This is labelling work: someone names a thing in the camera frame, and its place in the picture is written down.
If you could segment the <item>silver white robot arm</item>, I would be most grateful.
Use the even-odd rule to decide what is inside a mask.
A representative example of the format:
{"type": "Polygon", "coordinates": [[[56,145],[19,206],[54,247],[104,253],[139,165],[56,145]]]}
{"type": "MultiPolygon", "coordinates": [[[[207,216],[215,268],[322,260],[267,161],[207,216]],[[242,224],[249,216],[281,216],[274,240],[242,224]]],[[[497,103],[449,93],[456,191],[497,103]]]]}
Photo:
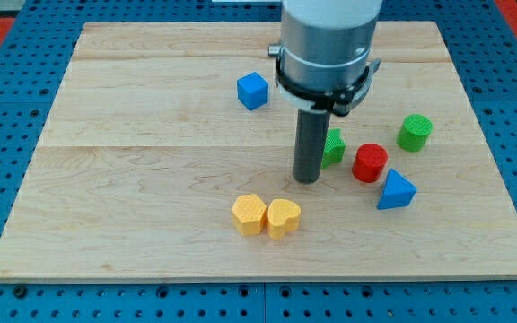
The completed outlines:
{"type": "Polygon", "coordinates": [[[343,117],[364,100],[381,60],[367,61],[382,0],[284,0],[276,87],[308,117],[343,117]]]}

